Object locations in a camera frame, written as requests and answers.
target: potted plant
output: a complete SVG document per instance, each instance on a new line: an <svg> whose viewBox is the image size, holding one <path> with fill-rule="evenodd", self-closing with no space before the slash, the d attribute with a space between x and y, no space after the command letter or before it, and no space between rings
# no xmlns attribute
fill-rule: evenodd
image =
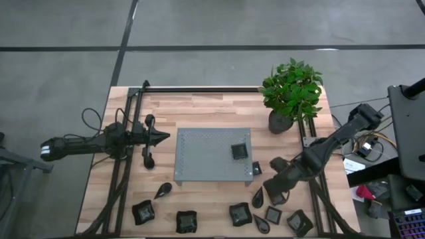
<svg viewBox="0 0 425 239"><path fill-rule="evenodd" d="M290 63L279 65L276 72L272 68L272 74L258 89L264 96L264 105L273 109L268 118L272 133L288 130L297 120L317 117L321 109L315 107L321 93L317 82L323 85L320 75L304 61L292 58Z"/></svg>

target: black plant pot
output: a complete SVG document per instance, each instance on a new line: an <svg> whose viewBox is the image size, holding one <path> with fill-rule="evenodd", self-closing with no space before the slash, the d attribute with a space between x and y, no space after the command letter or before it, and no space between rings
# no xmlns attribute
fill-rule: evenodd
<svg viewBox="0 0 425 239"><path fill-rule="evenodd" d="M274 134L287 131L293 124L294 122L290 118L281 116L274 110L268 116L268 130Z"/></svg>

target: red object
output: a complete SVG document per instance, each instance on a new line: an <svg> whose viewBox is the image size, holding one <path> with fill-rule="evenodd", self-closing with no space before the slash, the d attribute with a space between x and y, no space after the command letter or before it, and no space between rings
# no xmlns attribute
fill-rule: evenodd
<svg viewBox="0 0 425 239"><path fill-rule="evenodd" d="M364 198L364 199L369 199L369 200L375 199L373 194L370 192L370 190L367 189L367 187L365 185L359 186L356 190L356 194L357 194L357 196Z"/></svg>

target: wooden table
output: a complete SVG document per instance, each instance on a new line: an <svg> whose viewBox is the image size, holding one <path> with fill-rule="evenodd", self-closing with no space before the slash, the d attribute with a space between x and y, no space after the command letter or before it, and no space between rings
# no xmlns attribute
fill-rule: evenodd
<svg viewBox="0 0 425 239"><path fill-rule="evenodd" d="M117 108L124 108L127 90L128 87L111 88L103 127L114 121ZM171 137L157 147L151 148L155 160L155 168L152 171L148 171L143 166L142 146L135 148L121 236L295 236L286 224L286 218L298 209L302 209L314 223L308 184L299 182L291 190L289 201L276 207L283 211L282 219L280 225L270 223L269 234L261 234L254 222L242 227L232 226L228 206L239 202L251 202L252 196L262 186L263 181L276 174L269 166L270 160L277 156L290 160L301 151L301 139L296 123L291 129L279 135L268 131L270 109L264 107L262 100L263 97L259 93L144 93L139 120L144 121L147 114L153 114L156 118L156 129L170 133ZM327 137L334 131L334 126L325 91L318 104L318 107L323 109L314 119L317 135ZM249 187L245 187L244 183L225 182L187 182L182 187L177 186L173 182L173 172L176 133L179 127L250 127L252 158L253 161L260 162L262 175L256 176ZM96 154L94 162L104 157L104 154ZM105 205L113 164L113 160L106 160L92 169L76 232L84 231ZM349 225L359 231L357 215L340 157L332 157L329 160L325 174L332 203ZM136 226L131 206L143 200L152 200L159 186L165 182L173 184L173 190L169 196L153 200L155 220ZM250 204L251 212L263 218L270 205L266 191L264 193L265 203L262 208L255 209ZM197 233L175 232L175 217L179 210L198 212ZM321 215L326 231L328 227L322 205ZM113 228L114 224L113 212L110 228ZM308 233L308 236L316 235L316 228Z"/></svg>

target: green leaves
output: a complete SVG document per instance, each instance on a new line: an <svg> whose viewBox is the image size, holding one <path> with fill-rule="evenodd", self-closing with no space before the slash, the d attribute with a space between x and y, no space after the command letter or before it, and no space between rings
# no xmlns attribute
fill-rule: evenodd
<svg viewBox="0 0 425 239"><path fill-rule="evenodd" d="M291 58L275 72L272 68L271 76L264 79L258 91L264 96L264 105L280 115L292 120L316 117L321 109L315 107L321 93L317 84L323 84L320 75L304 61Z"/></svg>
<svg viewBox="0 0 425 239"><path fill-rule="evenodd" d="M295 75L296 76L303 76L303 72L300 69L295 70Z"/></svg>
<svg viewBox="0 0 425 239"><path fill-rule="evenodd" d="M314 80L320 82L320 84L323 85L323 80L320 76L314 76Z"/></svg>

